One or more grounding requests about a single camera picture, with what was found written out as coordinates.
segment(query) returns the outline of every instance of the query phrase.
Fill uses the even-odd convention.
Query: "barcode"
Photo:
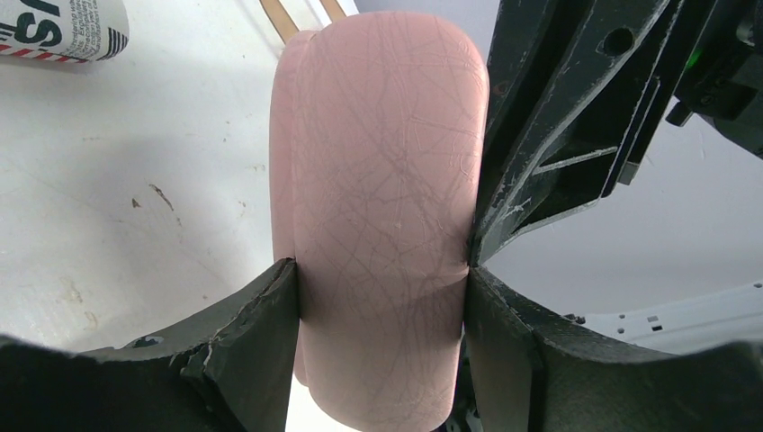
[[[109,51],[98,60],[107,60],[116,56],[127,46],[127,41],[127,36],[109,27]]]

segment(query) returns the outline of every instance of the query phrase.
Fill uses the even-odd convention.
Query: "brown stain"
[[[82,293],[76,288],[74,279],[69,276],[61,276],[58,280],[64,285],[64,288],[66,288],[66,292],[64,292],[62,299],[64,302],[74,304],[82,304],[84,302],[82,300]]]
[[[165,193],[164,193],[164,192],[162,192],[162,190],[161,190],[161,189],[159,189],[159,188],[158,188],[158,186],[156,186],[155,184],[149,184],[149,185],[148,185],[148,187],[150,187],[151,189],[153,189],[153,190],[154,190],[154,192],[156,192],[156,193],[157,193],[157,195],[159,195],[159,198],[161,198],[162,200],[164,200],[164,202],[165,202],[165,203],[167,204],[167,206],[169,207],[169,210],[170,210],[170,211],[172,211],[172,212],[174,212],[174,211],[175,211],[175,207],[173,207],[173,206],[172,206],[172,203],[171,203],[171,202],[170,202],[170,201],[167,199],[167,197],[165,196]]]
[[[85,311],[85,318],[87,318],[87,327],[85,330],[95,330],[98,329],[98,317],[95,316],[94,313],[92,313],[89,310]]]

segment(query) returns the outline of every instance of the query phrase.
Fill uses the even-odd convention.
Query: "red and white striped pattern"
[[[67,56],[60,56],[58,54],[52,54],[46,51],[40,51],[37,49],[16,48],[10,45],[0,44],[0,54],[6,56],[23,57],[25,59],[37,59],[55,61],[58,63],[87,63],[88,60],[82,60],[81,58],[72,58]]]

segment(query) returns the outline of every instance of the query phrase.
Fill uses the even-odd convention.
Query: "wrinkled pink surface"
[[[277,74],[274,253],[294,247],[310,393],[352,428],[431,431],[453,402],[484,62],[434,16],[369,13],[291,40]]]

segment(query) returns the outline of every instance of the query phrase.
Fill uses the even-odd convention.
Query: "black lettering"
[[[39,43],[41,47],[55,47],[61,43],[63,35],[61,29],[50,20],[42,20],[37,24],[37,32],[31,37],[27,36],[27,31],[36,22],[34,21],[34,13],[22,13],[19,15],[19,19],[16,22],[16,33],[13,38],[21,43]]]
[[[43,0],[22,0],[22,3],[46,14],[51,14],[58,17],[61,16],[61,11],[58,9],[58,6],[44,2]]]

